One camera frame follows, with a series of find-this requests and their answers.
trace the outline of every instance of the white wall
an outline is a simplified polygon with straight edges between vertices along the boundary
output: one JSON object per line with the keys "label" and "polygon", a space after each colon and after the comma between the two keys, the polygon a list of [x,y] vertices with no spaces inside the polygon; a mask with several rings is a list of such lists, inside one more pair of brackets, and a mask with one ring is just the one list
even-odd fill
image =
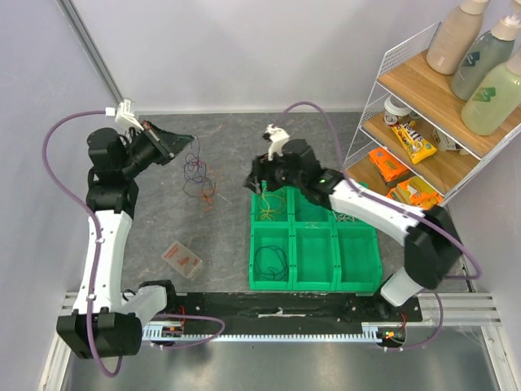
{"label": "white wall", "polygon": [[[0,389],[33,390],[88,235],[85,214],[45,174],[42,140],[62,117],[112,101],[54,0],[0,2],[0,47]],[[51,164],[78,194],[85,139],[106,124],[81,119],[51,140]]]}
{"label": "white wall", "polygon": [[[492,2],[508,10],[508,0]],[[383,53],[443,19],[458,1],[75,4],[116,83],[137,108],[261,112],[302,99],[332,110],[363,108]],[[487,18],[497,15],[489,10]]]}
{"label": "white wall", "polygon": [[515,138],[450,202],[462,242],[483,267],[521,371],[521,137]]}

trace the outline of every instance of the white clip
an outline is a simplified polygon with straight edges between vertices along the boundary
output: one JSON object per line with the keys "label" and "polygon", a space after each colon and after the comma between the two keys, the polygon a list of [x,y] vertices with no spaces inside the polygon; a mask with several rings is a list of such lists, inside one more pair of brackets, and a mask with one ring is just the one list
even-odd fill
{"label": "white clip", "polygon": [[114,120],[123,130],[134,127],[138,130],[143,130],[142,125],[136,119],[134,111],[132,110],[132,101],[130,99],[123,99],[117,107],[116,118]]}
{"label": "white clip", "polygon": [[266,127],[265,134],[269,135],[269,141],[271,141],[268,148],[268,160],[272,161],[275,153],[282,156],[282,147],[289,141],[290,136],[284,129],[273,124]]}

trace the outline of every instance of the green plastic bin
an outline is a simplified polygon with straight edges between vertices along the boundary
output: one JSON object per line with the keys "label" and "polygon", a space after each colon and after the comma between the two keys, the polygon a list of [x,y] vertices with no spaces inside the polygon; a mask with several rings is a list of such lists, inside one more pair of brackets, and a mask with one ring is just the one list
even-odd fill
{"label": "green plastic bin", "polygon": [[337,222],[290,187],[252,196],[249,271],[250,289],[269,291],[374,292],[383,276],[372,226]]}
{"label": "green plastic bin", "polygon": [[383,269],[378,237],[372,226],[337,226],[337,291],[374,292],[382,281]]}
{"label": "green plastic bin", "polygon": [[256,290],[293,289],[291,229],[266,223],[252,229],[250,246],[250,288]]}
{"label": "green plastic bin", "polygon": [[309,228],[307,224],[297,223],[294,232],[296,280],[293,289],[334,291],[339,268],[332,228],[329,225]]}

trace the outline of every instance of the snack bag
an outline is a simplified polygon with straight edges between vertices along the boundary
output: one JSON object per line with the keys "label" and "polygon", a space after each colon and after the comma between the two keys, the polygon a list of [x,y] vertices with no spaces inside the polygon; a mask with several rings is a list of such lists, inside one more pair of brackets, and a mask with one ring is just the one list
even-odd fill
{"label": "snack bag", "polygon": [[416,206],[419,206],[420,208],[424,208],[424,209],[430,209],[434,205],[440,204],[441,201],[443,201],[443,197],[441,196],[441,194],[438,193],[438,194],[436,194],[436,197],[432,197],[429,200],[424,200],[424,201],[420,202],[419,204],[417,204]]}
{"label": "snack bag", "polygon": [[401,198],[400,194],[398,193],[398,191],[396,190],[395,187],[393,187],[389,192],[388,194],[386,195],[387,198],[390,198],[391,200],[394,200],[394,201],[397,201],[397,202],[400,202],[402,204],[407,204],[407,202],[405,202],[405,200],[403,198]]}
{"label": "snack bag", "polygon": [[407,155],[414,165],[436,153],[437,149],[411,127],[413,124],[391,126],[392,131],[398,137],[401,146],[407,151]]}
{"label": "snack bag", "polygon": [[438,192],[420,177],[412,177],[405,182],[399,183],[396,186],[396,191],[410,205],[418,205],[438,195]]}
{"label": "snack bag", "polygon": [[392,182],[407,174],[409,169],[384,148],[376,148],[369,152],[371,163],[376,166],[385,183]]}

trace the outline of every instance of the wooden shelf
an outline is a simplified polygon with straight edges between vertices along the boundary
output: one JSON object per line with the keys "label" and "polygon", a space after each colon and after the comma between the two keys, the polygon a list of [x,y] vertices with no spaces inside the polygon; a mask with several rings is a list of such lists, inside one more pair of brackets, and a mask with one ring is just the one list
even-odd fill
{"label": "wooden shelf", "polygon": [[[383,113],[374,116],[363,124],[364,130],[373,135],[401,162],[427,180],[439,193],[447,194],[478,164],[472,155],[460,155],[457,151],[438,151],[434,155],[413,165],[398,137],[383,122]],[[425,120],[420,120],[414,127],[426,140],[432,140],[433,126]]]}
{"label": "wooden shelf", "polygon": [[379,77],[379,84],[407,103],[414,111],[437,124],[447,134],[479,157],[487,155],[509,132],[521,123],[518,107],[490,136],[478,136],[462,121],[465,102],[450,89],[450,76],[440,75],[429,67],[426,53]]}
{"label": "wooden shelf", "polygon": [[385,182],[378,170],[373,166],[369,155],[366,155],[362,160],[355,165],[348,168],[349,176],[354,178],[357,182],[364,182],[369,185],[369,190],[385,196],[389,189],[385,186]]}

